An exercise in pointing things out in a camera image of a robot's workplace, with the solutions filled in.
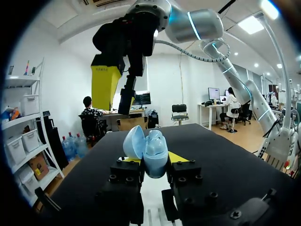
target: wooden floor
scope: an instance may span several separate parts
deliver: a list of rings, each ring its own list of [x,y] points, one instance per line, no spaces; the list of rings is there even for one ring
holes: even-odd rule
[[[220,125],[213,125],[212,131],[222,137],[228,139],[229,141],[233,142],[234,144],[241,146],[242,148],[248,150],[249,152],[257,151],[262,142],[263,142],[263,131],[260,127],[259,122],[252,119],[251,125],[247,122],[244,126],[243,123],[239,122],[235,124],[235,129],[238,131],[237,133],[228,133],[224,129],[220,129]],[[80,158],[76,158],[75,160],[71,161],[69,165],[63,169],[63,174],[65,176],[70,173],[73,167],[80,161]],[[45,192],[51,196],[54,191],[59,187],[62,182],[62,178],[57,176],[45,189]],[[40,209],[40,204],[36,203],[36,208]]]
[[[224,129],[220,129],[220,125],[213,125],[212,131],[227,138],[234,144],[243,147],[249,152],[255,152],[261,147],[263,142],[263,131],[258,121],[252,119],[251,125],[246,122],[245,126],[243,123],[239,122],[235,124],[234,128],[238,131],[237,133],[229,133]]]

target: computer monitor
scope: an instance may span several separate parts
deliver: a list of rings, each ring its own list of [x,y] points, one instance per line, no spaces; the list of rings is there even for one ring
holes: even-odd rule
[[[209,100],[220,98],[220,89],[218,88],[208,88]]]
[[[220,96],[220,102],[224,103],[227,100],[227,96]]]
[[[136,95],[136,99],[133,101],[132,105],[150,105],[151,104],[151,94],[150,92]]]

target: cardboard box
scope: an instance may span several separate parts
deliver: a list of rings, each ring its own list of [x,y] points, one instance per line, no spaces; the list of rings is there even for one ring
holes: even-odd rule
[[[49,172],[42,153],[39,153],[38,155],[36,155],[36,157],[30,159],[29,165],[32,168],[37,180],[42,180],[43,177],[45,177],[45,175]]]
[[[278,109],[282,110],[284,108],[284,103],[279,103]]]

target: white shirt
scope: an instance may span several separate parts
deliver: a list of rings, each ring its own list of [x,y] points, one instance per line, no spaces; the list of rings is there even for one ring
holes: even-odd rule
[[[227,100],[224,102],[224,105],[228,106],[228,111],[226,115],[231,118],[238,118],[238,113],[232,113],[231,110],[234,108],[240,108],[240,103],[237,101],[236,97],[233,94],[227,96]]]
[[[272,96],[271,103],[273,104],[273,107],[277,106],[277,97],[276,96]]]

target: person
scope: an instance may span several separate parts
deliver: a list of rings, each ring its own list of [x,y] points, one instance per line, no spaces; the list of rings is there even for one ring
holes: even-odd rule
[[[273,105],[274,108],[277,107],[277,97],[276,97],[276,93],[273,93],[273,94],[272,94],[271,103],[272,103],[272,105]]]
[[[83,103],[85,105],[85,109],[81,113],[81,115],[93,115],[94,118],[98,121],[98,124],[101,125],[101,121],[100,121],[99,117],[103,116],[103,112],[101,110],[91,108],[92,107],[92,98],[85,97]]]
[[[238,117],[238,113],[232,113],[231,110],[234,108],[240,108],[240,103],[237,101],[232,87],[228,89],[229,96],[227,96],[227,100],[224,102],[224,105],[228,106],[228,111],[227,113],[221,113],[220,118],[222,121],[222,126],[220,127],[221,129],[227,129],[227,123],[225,120],[225,117],[229,117],[229,121],[232,121],[233,118]]]

